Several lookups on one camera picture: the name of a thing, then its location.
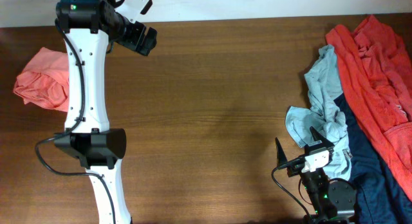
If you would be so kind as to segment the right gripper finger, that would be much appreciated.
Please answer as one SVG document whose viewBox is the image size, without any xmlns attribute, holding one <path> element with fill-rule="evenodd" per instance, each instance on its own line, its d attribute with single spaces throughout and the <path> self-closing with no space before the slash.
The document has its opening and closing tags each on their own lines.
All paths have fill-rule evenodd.
<svg viewBox="0 0 412 224">
<path fill-rule="evenodd" d="M 285 152 L 283 151 L 283 148 L 281 146 L 281 143 L 278 138 L 275 138 L 275 143 L 276 143 L 276 151 L 277 151 L 277 168 L 278 169 L 283 169 L 285 167 L 285 164 L 288 162 Z"/>
<path fill-rule="evenodd" d="M 314 140 L 314 142 L 311 143 L 312 147 L 315 147 L 316 149 L 324 147 L 327 150 L 332 150 L 334 148 L 334 144 L 321 135 L 313 126 L 310 127 L 310 132 Z"/>
</svg>

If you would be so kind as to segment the salmon pink shirt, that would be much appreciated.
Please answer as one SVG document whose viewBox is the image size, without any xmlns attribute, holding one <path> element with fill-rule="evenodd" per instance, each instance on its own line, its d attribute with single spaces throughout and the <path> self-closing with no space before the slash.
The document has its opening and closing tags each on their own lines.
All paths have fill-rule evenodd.
<svg viewBox="0 0 412 224">
<path fill-rule="evenodd" d="M 16 77 L 13 93 L 25 104 L 44 109 L 68 111 L 68 55 L 41 48 Z"/>
</svg>

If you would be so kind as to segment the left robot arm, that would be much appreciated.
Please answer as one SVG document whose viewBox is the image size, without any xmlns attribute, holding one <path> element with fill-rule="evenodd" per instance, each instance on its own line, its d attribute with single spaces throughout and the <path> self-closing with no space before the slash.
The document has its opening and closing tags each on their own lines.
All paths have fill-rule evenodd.
<svg viewBox="0 0 412 224">
<path fill-rule="evenodd" d="M 105 59 L 115 43 L 143 56 L 157 31 L 137 21 L 153 0 L 60 0 L 56 27 L 68 53 L 69 105 L 55 146 L 78 160 L 91 180 L 100 223 L 132 223 L 122 186 L 126 132 L 112 129 L 106 111 Z"/>
</svg>

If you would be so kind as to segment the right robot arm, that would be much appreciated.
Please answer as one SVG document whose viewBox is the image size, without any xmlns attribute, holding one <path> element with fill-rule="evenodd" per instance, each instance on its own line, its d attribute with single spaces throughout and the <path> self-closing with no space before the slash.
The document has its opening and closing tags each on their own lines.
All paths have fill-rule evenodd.
<svg viewBox="0 0 412 224">
<path fill-rule="evenodd" d="M 275 139 L 277 165 L 271 172 L 274 183 L 286 192 L 293 200 L 298 199 L 285 189 L 276 179 L 274 173 L 286 169 L 288 177 L 299 176 L 299 185 L 303 186 L 310 199 L 315 213 L 298 201 L 305 212 L 303 223 L 350 223 L 355 215 L 357 190 L 347 180 L 330 179 L 324 167 L 332 162 L 334 144 L 323 135 L 310 128 L 313 142 L 304 146 L 304 153 L 293 160 L 286 158 L 278 139 Z"/>
</svg>

